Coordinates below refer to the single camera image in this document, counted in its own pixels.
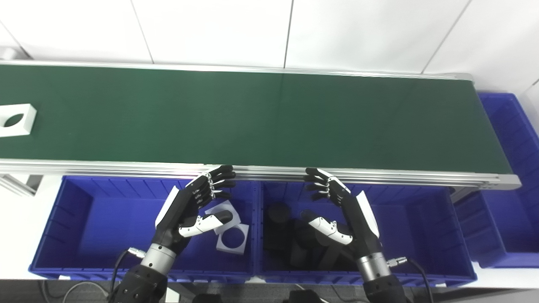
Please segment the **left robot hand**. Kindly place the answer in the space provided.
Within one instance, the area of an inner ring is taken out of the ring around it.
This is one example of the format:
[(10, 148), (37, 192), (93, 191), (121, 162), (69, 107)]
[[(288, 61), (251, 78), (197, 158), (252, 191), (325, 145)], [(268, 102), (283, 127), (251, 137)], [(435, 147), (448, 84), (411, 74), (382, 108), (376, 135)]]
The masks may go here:
[(235, 176), (233, 166), (221, 165), (204, 171), (181, 190), (173, 188), (156, 219), (152, 244), (179, 255), (192, 237), (231, 222), (229, 210), (206, 215), (199, 215), (199, 211), (216, 198), (230, 198), (222, 189), (233, 188)]

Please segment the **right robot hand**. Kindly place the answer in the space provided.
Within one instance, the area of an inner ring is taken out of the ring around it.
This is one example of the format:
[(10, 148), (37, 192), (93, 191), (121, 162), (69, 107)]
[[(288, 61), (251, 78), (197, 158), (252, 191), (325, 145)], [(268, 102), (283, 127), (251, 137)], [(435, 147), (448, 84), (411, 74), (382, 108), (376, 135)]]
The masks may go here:
[(354, 259), (374, 259), (382, 252), (379, 238), (373, 232), (362, 210), (358, 197), (353, 195), (337, 177), (317, 167), (307, 167), (304, 180), (307, 190), (313, 191), (313, 201), (327, 198), (343, 213), (346, 224), (330, 222), (322, 215), (305, 209), (301, 212), (302, 220), (331, 240), (348, 246)]

